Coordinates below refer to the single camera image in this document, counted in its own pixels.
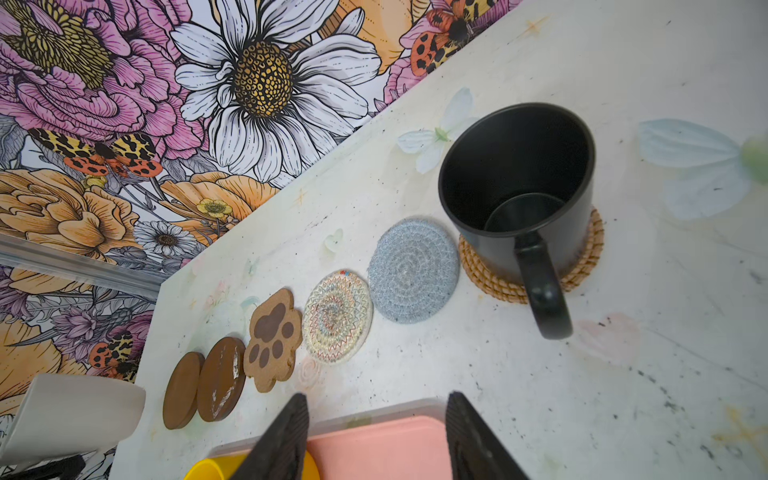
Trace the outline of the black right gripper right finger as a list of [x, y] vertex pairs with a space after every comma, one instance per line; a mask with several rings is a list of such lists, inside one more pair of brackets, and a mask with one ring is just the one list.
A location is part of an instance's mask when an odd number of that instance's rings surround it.
[[445, 427], [454, 479], [528, 480], [467, 397], [450, 393]]

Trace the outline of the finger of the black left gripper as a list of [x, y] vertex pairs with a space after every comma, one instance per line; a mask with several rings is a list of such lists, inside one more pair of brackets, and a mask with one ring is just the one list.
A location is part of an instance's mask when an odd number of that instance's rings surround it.
[[86, 461], [82, 455], [74, 455], [67, 458], [45, 461], [41, 464], [33, 462], [29, 465], [17, 465], [9, 473], [3, 474], [2, 479], [7, 480], [73, 480], [76, 479], [86, 467]]

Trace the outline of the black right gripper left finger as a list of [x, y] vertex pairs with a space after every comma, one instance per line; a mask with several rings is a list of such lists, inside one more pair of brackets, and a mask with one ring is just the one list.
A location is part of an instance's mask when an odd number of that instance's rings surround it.
[[309, 420], [306, 396], [294, 394], [230, 479], [300, 479]]

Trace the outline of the white mug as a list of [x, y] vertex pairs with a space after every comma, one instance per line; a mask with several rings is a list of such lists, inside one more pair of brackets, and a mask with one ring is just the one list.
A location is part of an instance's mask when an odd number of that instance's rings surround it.
[[1, 463], [36, 463], [114, 447], [133, 434], [145, 402], [146, 391], [129, 382], [40, 374], [1, 442]]

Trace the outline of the yellow mug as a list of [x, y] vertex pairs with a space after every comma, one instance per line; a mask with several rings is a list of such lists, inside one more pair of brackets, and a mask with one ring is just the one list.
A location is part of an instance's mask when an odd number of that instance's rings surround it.
[[[185, 475], [185, 480], [227, 480], [241, 466], [246, 454], [206, 458], [197, 462]], [[302, 480], [320, 480], [317, 464], [309, 451], [305, 453]]]

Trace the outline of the scratched round wooden coaster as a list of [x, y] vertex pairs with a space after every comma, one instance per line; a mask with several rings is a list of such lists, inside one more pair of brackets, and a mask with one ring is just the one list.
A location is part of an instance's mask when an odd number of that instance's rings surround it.
[[203, 421], [221, 421], [235, 408], [246, 379], [244, 351], [243, 341], [232, 336], [223, 337], [210, 350], [197, 389], [197, 410]]

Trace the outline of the round dark wooden coaster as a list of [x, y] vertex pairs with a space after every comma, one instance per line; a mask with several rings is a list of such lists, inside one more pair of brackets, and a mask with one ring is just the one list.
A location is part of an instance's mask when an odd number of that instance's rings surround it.
[[185, 427], [197, 411], [197, 389], [205, 362], [199, 352], [186, 353], [175, 366], [163, 400], [162, 418], [168, 430]]

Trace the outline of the cork paw print coaster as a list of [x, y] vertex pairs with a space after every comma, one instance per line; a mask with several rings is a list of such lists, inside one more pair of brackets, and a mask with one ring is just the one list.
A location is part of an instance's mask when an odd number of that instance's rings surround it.
[[243, 355], [243, 370], [260, 393], [287, 381], [302, 344], [302, 314], [294, 307], [292, 292], [282, 288], [251, 315], [250, 341]]

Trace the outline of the white multicolour woven coaster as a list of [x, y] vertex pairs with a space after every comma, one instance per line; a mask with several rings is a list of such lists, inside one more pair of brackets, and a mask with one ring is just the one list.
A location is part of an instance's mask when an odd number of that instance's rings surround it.
[[368, 284], [351, 270], [332, 272], [313, 288], [304, 307], [303, 345], [319, 363], [346, 362], [366, 341], [373, 314]]

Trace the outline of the round tan wicker coaster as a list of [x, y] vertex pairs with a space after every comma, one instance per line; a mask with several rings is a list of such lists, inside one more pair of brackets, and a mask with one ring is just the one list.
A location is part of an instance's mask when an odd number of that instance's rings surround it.
[[[591, 274], [599, 262], [603, 246], [603, 220], [598, 210], [593, 207], [586, 247], [576, 265], [560, 280], [564, 292], [576, 289]], [[509, 283], [494, 275], [463, 236], [459, 237], [458, 252], [464, 272], [482, 292], [507, 303], [529, 303], [525, 288], [521, 284]]]

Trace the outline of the light blue woven coaster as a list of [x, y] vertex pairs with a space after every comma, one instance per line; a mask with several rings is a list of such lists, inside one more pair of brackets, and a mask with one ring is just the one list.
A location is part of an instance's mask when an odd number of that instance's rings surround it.
[[381, 236], [367, 272], [373, 305], [384, 318], [419, 323], [437, 314], [455, 291], [457, 246], [433, 219], [406, 218]]

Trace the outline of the black mug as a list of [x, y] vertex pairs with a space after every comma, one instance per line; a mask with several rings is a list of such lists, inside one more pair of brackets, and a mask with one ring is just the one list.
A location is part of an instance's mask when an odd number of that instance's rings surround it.
[[587, 247], [595, 167], [582, 119], [523, 103], [470, 126], [440, 168], [445, 213], [495, 277], [524, 287], [549, 340], [573, 333], [561, 279]]

